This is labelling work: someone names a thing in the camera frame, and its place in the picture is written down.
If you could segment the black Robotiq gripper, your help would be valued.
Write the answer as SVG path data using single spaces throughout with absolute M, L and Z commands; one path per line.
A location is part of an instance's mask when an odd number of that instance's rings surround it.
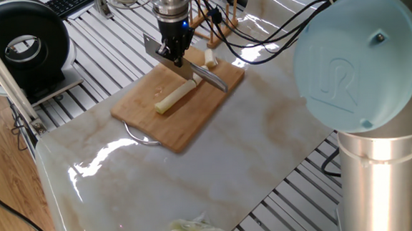
M 158 21 L 158 26 L 162 44 L 155 52 L 163 59 L 173 61 L 176 67 L 181 67 L 185 50 L 191 45 L 195 30 L 189 25 L 188 18 L 177 22 Z

